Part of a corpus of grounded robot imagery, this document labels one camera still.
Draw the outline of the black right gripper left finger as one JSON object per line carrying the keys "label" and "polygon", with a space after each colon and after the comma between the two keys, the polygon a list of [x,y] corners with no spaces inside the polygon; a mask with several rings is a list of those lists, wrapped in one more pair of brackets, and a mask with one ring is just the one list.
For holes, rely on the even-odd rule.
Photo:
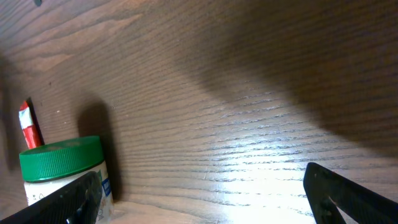
{"label": "black right gripper left finger", "polygon": [[100,209],[102,185],[88,172],[25,209],[1,220],[2,224],[94,224]]}

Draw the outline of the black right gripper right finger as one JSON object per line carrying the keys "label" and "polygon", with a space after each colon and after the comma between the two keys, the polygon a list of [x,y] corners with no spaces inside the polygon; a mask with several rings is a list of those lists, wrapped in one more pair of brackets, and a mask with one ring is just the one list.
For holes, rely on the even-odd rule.
{"label": "black right gripper right finger", "polygon": [[317,163],[307,164],[305,193],[317,223],[397,223],[397,203]]}

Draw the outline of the green-lidded seasoning jar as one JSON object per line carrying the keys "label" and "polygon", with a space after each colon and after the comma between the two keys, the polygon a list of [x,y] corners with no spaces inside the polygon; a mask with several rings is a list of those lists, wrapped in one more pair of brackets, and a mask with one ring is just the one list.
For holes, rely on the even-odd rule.
{"label": "green-lidded seasoning jar", "polygon": [[114,212],[113,195],[101,140],[87,136],[54,142],[19,154],[29,206],[78,179],[95,172],[102,186],[96,223],[109,223]]}

